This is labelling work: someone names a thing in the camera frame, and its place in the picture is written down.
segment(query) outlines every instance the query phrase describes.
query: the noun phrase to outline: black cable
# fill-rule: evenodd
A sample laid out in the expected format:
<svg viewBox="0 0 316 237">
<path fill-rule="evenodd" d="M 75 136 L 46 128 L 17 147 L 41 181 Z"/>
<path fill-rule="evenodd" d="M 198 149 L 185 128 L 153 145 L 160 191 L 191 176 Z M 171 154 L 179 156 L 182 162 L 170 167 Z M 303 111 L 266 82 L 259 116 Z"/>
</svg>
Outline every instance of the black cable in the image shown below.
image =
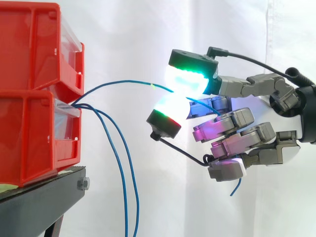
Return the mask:
<svg viewBox="0 0 316 237">
<path fill-rule="evenodd" d="M 160 141 L 164 144 L 166 144 L 167 146 L 175 149 L 176 151 L 180 152 L 181 154 L 185 155 L 186 157 L 190 158 L 191 160 L 195 161 L 196 163 L 198 163 L 199 165 L 202 165 L 204 167 L 208 166 L 207 163 L 203 163 L 201 161 L 199 161 L 198 159 L 196 159 L 195 157 L 193 157 L 192 155 L 190 155 L 189 153 L 186 153 L 185 151 L 181 150 L 180 148 L 176 147 L 175 145 L 172 145 L 171 143 L 167 142 L 166 140 L 160 138 Z"/>
<path fill-rule="evenodd" d="M 259 62 L 259 61 L 255 60 L 255 59 L 249 58 L 247 56 L 236 54 L 236 53 L 230 53 L 230 52 L 228 52 L 227 55 L 231 56 L 231 57 L 235 57 L 235 58 L 240 58 L 240 59 L 246 60 L 248 62 L 257 64 L 257 65 L 259 65 L 259 66 L 261 66 L 261 67 L 263 67 L 265 69 L 270 70 L 273 73 L 279 74 L 280 76 L 282 76 L 284 78 L 287 78 L 290 82 L 292 82 L 293 84 L 295 84 L 295 85 L 297 85 L 299 87 L 314 85 L 314 83 L 311 80 L 309 80 L 308 78 L 306 78 L 306 77 L 304 78 L 304 81 L 301 81 L 299 78 L 295 78 L 295 77 L 292 77 L 292 76 L 290 76 L 288 74 L 282 73 L 282 72 L 280 72 L 280 71 L 268 66 L 267 64 L 264 64 L 262 62 Z"/>
<path fill-rule="evenodd" d="M 211 163 L 211 162 L 213 162 L 213 161 L 215 161 L 216 159 L 215 159 L 215 157 L 213 156 L 213 155 L 209 155 L 209 154 L 205 154 L 205 155 L 203 155 L 203 162 L 205 163 L 205 164 L 209 164 L 209 163 Z"/>
</svg>

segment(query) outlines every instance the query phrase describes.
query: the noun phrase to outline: metal finger link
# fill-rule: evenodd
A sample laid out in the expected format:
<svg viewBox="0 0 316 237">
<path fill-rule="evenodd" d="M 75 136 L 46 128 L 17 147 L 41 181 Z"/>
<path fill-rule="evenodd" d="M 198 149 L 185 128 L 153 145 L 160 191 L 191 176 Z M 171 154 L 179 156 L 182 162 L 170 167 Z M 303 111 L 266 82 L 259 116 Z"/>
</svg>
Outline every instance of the metal finger link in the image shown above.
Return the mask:
<svg viewBox="0 0 316 237">
<path fill-rule="evenodd" d="M 271 124 L 265 122 L 230 137 L 213 142 L 211 151 L 215 158 L 225 159 L 269 142 L 275 138 L 275 136 L 276 133 Z"/>
<path fill-rule="evenodd" d="M 207 142 L 247 127 L 254 122 L 249 108 L 235 110 L 194 127 L 195 140 Z"/>
</svg>

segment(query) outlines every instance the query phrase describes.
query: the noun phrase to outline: robotic hand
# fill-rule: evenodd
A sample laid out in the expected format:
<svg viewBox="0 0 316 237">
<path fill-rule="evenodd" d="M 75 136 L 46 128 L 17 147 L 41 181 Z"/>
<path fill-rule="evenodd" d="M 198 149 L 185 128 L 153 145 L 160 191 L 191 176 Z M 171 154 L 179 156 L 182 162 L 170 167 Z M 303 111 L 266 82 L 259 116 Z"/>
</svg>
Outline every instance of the robotic hand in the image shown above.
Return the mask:
<svg viewBox="0 0 316 237">
<path fill-rule="evenodd" d="M 245 59 L 274 73 L 255 75 L 246 80 L 218 76 L 216 56 Z M 256 60 L 213 47 L 206 55 L 173 50 L 169 65 L 177 70 L 189 71 L 191 77 L 192 73 L 203 74 L 202 78 L 207 79 L 206 87 L 202 87 L 205 88 L 203 94 L 217 95 L 200 102 L 216 109 L 221 115 L 193 128 L 197 142 L 219 139 L 211 143 L 213 155 L 205 162 L 210 177 L 216 181 L 239 179 L 246 175 L 246 169 L 252 165 L 285 163 L 298 153 L 300 146 L 297 140 L 316 144 L 316 86 L 297 69 L 289 68 L 284 74 Z M 181 91 L 188 85 L 199 88 L 201 83 L 198 80 L 205 83 L 202 78 L 195 75 L 194 79 L 188 79 L 182 73 L 175 77 L 173 85 Z M 285 78 L 298 88 L 287 84 Z M 260 107 L 261 113 L 258 113 L 256 123 L 252 110 L 240 108 L 239 100 L 235 99 L 250 96 L 251 99 L 243 105 L 253 107 L 252 110 Z M 260 98 L 255 107 L 253 97 Z M 191 102 L 190 105 L 188 119 L 213 113 L 199 103 Z M 281 126 L 280 123 L 273 123 L 280 119 L 284 120 Z M 174 138 L 177 132 L 169 135 L 172 123 L 164 121 L 157 126 L 157 120 L 152 119 L 152 114 L 147 120 L 153 127 L 151 137 L 157 141 L 163 136 Z M 254 126 L 240 131 L 249 125 Z"/>
</svg>

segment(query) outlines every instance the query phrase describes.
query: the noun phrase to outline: electrical wire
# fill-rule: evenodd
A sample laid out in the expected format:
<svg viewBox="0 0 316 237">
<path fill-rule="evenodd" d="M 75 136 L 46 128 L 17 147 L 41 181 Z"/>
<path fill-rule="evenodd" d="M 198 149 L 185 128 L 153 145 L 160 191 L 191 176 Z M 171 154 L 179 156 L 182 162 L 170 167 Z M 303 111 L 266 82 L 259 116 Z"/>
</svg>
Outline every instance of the electrical wire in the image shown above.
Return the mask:
<svg viewBox="0 0 316 237">
<path fill-rule="evenodd" d="M 213 159 L 214 159 L 214 156 L 213 156 L 213 155 L 205 154 L 205 155 L 203 156 L 203 161 L 204 161 L 204 163 L 203 163 L 203 162 L 199 161 L 198 159 L 196 159 L 195 157 L 193 157 L 192 155 L 190 155 L 189 153 L 186 153 L 185 151 L 181 150 L 180 148 L 176 147 L 175 145 L 173 145 L 173 144 L 167 142 L 166 140 L 160 138 L 159 141 L 161 141 L 162 143 L 166 144 L 167 146 L 169 146 L 169 147 L 175 149 L 176 151 L 180 152 L 181 154 L 185 155 L 186 157 L 190 158 L 191 160 L 195 161 L 196 163 L 198 163 L 199 165 L 204 166 L 204 167 L 209 166 L 208 164 L 209 164 L 210 162 L 212 162 Z M 240 184 L 241 184 L 241 178 L 239 179 L 237 186 L 236 186 L 235 189 L 232 191 L 232 193 L 231 193 L 230 196 L 233 196 L 233 195 L 234 195 L 234 193 L 235 193 L 235 192 L 237 191 L 237 189 L 239 188 Z"/>
<path fill-rule="evenodd" d="M 121 179 L 122 179 L 122 186 L 123 186 L 123 196 L 124 196 L 124 217 L 125 217 L 125 237 L 128 237 L 128 210 L 127 210 L 127 193 L 126 193 L 126 183 L 125 183 L 125 176 L 124 176 L 124 171 L 123 171 L 123 168 L 122 168 L 122 164 L 119 160 L 119 155 L 115 149 L 115 146 L 113 144 L 113 141 L 111 139 L 111 136 L 110 136 L 110 133 L 108 131 L 108 128 L 106 127 L 102 117 L 100 116 L 100 114 L 95 110 L 95 108 L 93 108 L 91 105 L 89 104 L 81 104 L 81 106 L 86 106 L 88 108 L 90 108 L 96 115 L 97 117 L 99 118 L 99 120 L 101 121 L 102 125 L 103 125 L 103 128 L 107 134 L 107 137 L 109 139 L 109 142 L 110 142 L 110 145 L 112 147 L 112 150 L 114 152 L 114 155 L 117 159 L 117 162 L 118 162 L 118 167 L 119 167 L 119 171 L 120 171 L 120 175 L 121 175 Z"/>
<path fill-rule="evenodd" d="M 274 68 L 268 66 L 267 64 L 264 64 L 264 63 L 262 63 L 262 62 L 259 62 L 259 61 L 255 60 L 255 59 L 249 58 L 249 57 L 247 57 L 247 56 L 240 55 L 240 54 L 236 54 L 236 53 L 230 53 L 230 52 L 228 53 L 228 56 L 231 56 L 231 57 L 234 57 L 234 58 L 240 58 L 240 59 L 246 60 L 246 61 L 248 61 L 248 62 L 257 64 L 257 65 L 259 65 L 259 66 L 261 66 L 261 67 L 263 67 L 263 68 L 265 68 L 265 69 L 270 70 L 270 71 L 273 72 L 273 73 L 279 74 L 280 76 L 282 76 L 282 77 L 284 77 L 284 78 L 287 78 L 287 79 L 289 79 L 289 80 L 292 80 L 292 77 L 291 77 L 291 76 L 289 76 L 289 75 L 287 75 L 287 74 L 285 74 L 285 73 L 282 73 L 282 72 L 280 72 L 280 71 L 278 71 L 278 70 L 276 70 L 276 69 L 274 69 Z"/>
<path fill-rule="evenodd" d="M 89 107 L 85 107 L 84 104 L 76 104 L 75 107 L 76 108 L 87 109 L 87 110 L 92 110 Z M 125 146 L 125 150 L 126 150 L 127 157 L 128 157 L 128 162 L 129 162 L 129 167 L 130 167 L 130 172 L 131 172 L 132 180 L 133 180 L 135 197 L 136 197 L 136 224 L 135 224 L 135 230 L 134 230 L 134 235 L 133 235 L 133 237 L 136 237 L 137 231 L 138 231 L 138 224 L 139 224 L 139 197 L 138 197 L 135 173 L 134 173 L 134 168 L 133 168 L 133 163 L 132 163 L 132 158 L 131 158 L 131 155 L 130 155 L 130 152 L 129 152 L 129 148 L 127 146 L 126 140 L 125 140 L 125 138 L 124 138 L 119 126 L 115 123 L 115 121 L 109 115 L 107 115 L 105 112 L 103 112 L 101 110 L 98 110 L 98 109 L 95 109 L 95 110 L 98 113 L 100 113 L 100 114 L 104 115 L 105 117 L 107 117 L 113 123 L 113 125 L 117 129 L 117 131 L 118 131 L 118 133 L 119 133 L 119 135 L 120 135 L 120 137 L 121 137 L 121 139 L 122 139 L 122 141 L 124 143 L 124 146 Z"/>
<path fill-rule="evenodd" d="M 311 80 L 309 80 L 308 78 L 306 78 L 305 81 L 301 81 L 301 80 L 299 80 L 299 79 L 297 79 L 297 78 L 294 78 L 294 77 L 292 77 L 292 76 L 290 76 L 290 75 L 288 75 L 288 74 L 282 73 L 282 72 L 280 72 L 280 71 L 278 71 L 278 70 L 276 70 L 276 69 L 274 69 L 274 68 L 268 66 L 267 64 L 264 64 L 264 63 L 262 63 L 262 62 L 259 62 L 259 61 L 255 60 L 255 59 L 249 58 L 249 57 L 244 56 L 244 55 L 240 55 L 240 54 L 228 52 L 228 56 L 231 56 L 231 57 L 234 57 L 234 58 L 240 58 L 240 59 L 246 60 L 246 61 L 248 61 L 248 62 L 257 64 L 257 65 L 259 65 L 259 66 L 261 66 L 261 67 L 263 67 L 263 68 L 265 68 L 265 69 L 270 70 L 270 71 L 273 72 L 273 73 L 279 74 L 280 76 L 282 76 L 282 77 L 284 77 L 284 78 L 287 78 L 290 82 L 294 83 L 294 84 L 297 85 L 297 86 L 303 86 L 304 84 L 306 84 L 306 85 L 304 85 L 304 86 L 308 86 L 308 85 L 313 85 L 313 84 L 314 84 L 314 83 L 313 83 Z"/>
<path fill-rule="evenodd" d="M 231 197 L 234 195 L 234 193 L 237 191 L 237 189 L 239 188 L 239 186 L 240 186 L 240 184 L 241 184 L 241 178 L 239 179 L 239 181 L 238 181 L 238 184 L 237 184 L 237 186 L 235 187 L 235 189 L 232 191 L 232 193 L 231 193 Z"/>
<path fill-rule="evenodd" d="M 162 143 L 166 144 L 167 146 L 175 149 L 176 151 L 180 152 L 181 154 L 185 155 L 186 157 L 190 158 L 191 160 L 195 161 L 196 163 L 198 163 L 199 165 L 202 165 L 204 167 L 208 166 L 207 163 L 203 163 L 202 161 L 199 161 L 197 158 L 193 157 L 192 155 L 190 155 L 189 153 L 186 153 L 185 151 L 181 150 L 180 148 L 176 147 L 175 145 L 167 142 L 166 140 L 160 138 L 160 140 Z"/>
<path fill-rule="evenodd" d="M 108 83 L 104 83 L 104 84 L 101 84 L 91 90 L 89 90 L 88 92 L 86 92 L 85 94 L 83 94 L 80 98 L 78 98 L 77 100 L 75 100 L 71 105 L 74 106 L 76 103 L 78 103 L 82 98 L 84 98 L 85 96 L 87 96 L 88 94 L 96 91 L 97 89 L 100 89 L 104 86 L 107 86 L 107 85 L 114 85 L 114 84 L 121 84 L 121 83 L 136 83 L 136 84 L 143 84 L 143 85 L 151 85 L 151 86 L 155 86 L 155 87 L 158 87 L 158 88 L 161 88 L 161 89 L 164 89 L 166 91 L 169 91 L 169 92 L 173 92 L 171 89 L 163 86 L 163 85 L 159 85 L 159 84 L 155 84 L 155 83 L 150 83 L 150 82 L 145 82 L 145 81 L 139 81 L 139 80 L 117 80 L 117 81 L 112 81 L 112 82 L 108 82 Z M 189 98 L 187 97 L 188 100 L 191 100 L 193 102 L 196 102 L 200 105 L 203 105 L 205 107 L 207 107 L 208 109 L 210 109 L 211 111 L 213 111 L 215 114 L 217 115 L 221 115 L 216 109 L 210 107 L 209 105 L 201 102 L 201 101 L 198 101 L 196 99 L 193 99 L 193 98 Z"/>
</svg>

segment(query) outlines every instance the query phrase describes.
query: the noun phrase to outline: cable connector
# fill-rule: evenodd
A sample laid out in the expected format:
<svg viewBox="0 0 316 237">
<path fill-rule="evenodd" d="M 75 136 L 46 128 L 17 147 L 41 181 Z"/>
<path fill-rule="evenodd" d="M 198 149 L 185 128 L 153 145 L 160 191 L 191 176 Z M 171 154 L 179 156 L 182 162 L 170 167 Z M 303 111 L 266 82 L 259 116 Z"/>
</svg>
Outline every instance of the cable connector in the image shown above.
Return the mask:
<svg viewBox="0 0 316 237">
<path fill-rule="evenodd" d="M 229 52 L 222 48 L 209 47 L 206 55 L 212 58 L 215 58 L 216 56 L 227 57 Z"/>
</svg>

